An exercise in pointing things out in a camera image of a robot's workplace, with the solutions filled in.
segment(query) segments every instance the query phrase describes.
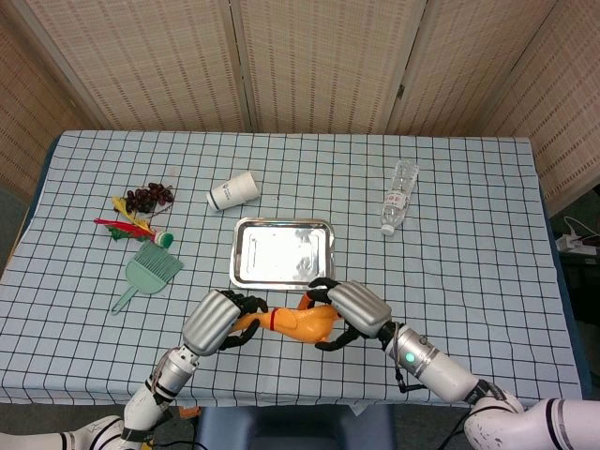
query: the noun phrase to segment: checkered tablecloth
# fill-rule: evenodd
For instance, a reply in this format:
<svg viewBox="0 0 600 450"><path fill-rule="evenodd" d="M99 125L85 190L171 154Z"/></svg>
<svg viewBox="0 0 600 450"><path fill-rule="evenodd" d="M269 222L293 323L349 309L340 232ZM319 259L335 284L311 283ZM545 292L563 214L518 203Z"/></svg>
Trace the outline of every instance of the checkered tablecloth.
<svg viewBox="0 0 600 450"><path fill-rule="evenodd" d="M380 232L398 158L417 188L392 237ZM205 193L251 170L260 199L225 212ZM161 181L175 203L152 225L175 235L185 268L162 292L109 306L127 288L135 240L113 241L111 196ZM527 140L406 136L69 131L56 146L36 213L0 283L0 400L125 402L186 316L227 288L240 218L322 218L337 279L366 283L400 322L474 374L538 398L580 398L532 149ZM295 307L298 292L253 292ZM401 395L379 342L323 353L270 331L200 362L182 404L437 402Z"/></svg>

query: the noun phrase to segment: dark blue chair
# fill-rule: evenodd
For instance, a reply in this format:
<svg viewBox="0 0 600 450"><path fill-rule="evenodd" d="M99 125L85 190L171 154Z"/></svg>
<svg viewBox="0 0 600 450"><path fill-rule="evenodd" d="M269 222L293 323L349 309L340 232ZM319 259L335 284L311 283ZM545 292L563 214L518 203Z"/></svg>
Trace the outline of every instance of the dark blue chair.
<svg viewBox="0 0 600 450"><path fill-rule="evenodd" d="M396 450L392 405L203 408L196 441L209 450Z"/></svg>

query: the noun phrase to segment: metal tray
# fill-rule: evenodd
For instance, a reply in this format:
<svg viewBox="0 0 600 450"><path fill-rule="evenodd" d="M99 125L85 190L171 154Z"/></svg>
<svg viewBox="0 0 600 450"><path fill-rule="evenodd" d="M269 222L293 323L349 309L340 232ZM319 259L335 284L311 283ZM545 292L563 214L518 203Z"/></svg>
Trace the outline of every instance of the metal tray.
<svg viewBox="0 0 600 450"><path fill-rule="evenodd" d="M230 279L261 290L305 290L334 277L334 232L314 218L242 218L233 234Z"/></svg>

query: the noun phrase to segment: plastic water bottle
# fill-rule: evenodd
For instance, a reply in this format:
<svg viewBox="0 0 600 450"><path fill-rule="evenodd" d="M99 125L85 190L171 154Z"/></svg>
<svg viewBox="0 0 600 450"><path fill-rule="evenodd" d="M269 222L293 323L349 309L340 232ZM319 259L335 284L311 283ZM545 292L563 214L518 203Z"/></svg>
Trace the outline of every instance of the plastic water bottle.
<svg viewBox="0 0 600 450"><path fill-rule="evenodd" d="M402 223L409 208L411 192L413 192L419 167L408 159L397 162L394 178L385 199L382 211L382 233L391 236L396 227Z"/></svg>

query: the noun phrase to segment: woven folding screen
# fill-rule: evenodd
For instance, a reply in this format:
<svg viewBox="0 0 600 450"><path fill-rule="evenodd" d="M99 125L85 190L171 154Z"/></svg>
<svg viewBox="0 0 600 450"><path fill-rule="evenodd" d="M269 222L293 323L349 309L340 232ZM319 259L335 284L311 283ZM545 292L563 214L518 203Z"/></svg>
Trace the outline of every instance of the woven folding screen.
<svg viewBox="0 0 600 450"><path fill-rule="evenodd" d="M387 131L472 134L486 100L546 18L551 0L432 0Z"/></svg>
<svg viewBox="0 0 600 450"><path fill-rule="evenodd" d="M424 5L232 2L241 9L258 129L383 133Z"/></svg>
<svg viewBox="0 0 600 450"><path fill-rule="evenodd" d="M551 214L600 183L600 3L561 2L484 123L529 136Z"/></svg>
<svg viewBox="0 0 600 450"><path fill-rule="evenodd" d="M26 3L112 128L244 128L219 2Z"/></svg>
<svg viewBox="0 0 600 450"><path fill-rule="evenodd" d="M54 138L89 124L1 17L0 184L30 200Z"/></svg>

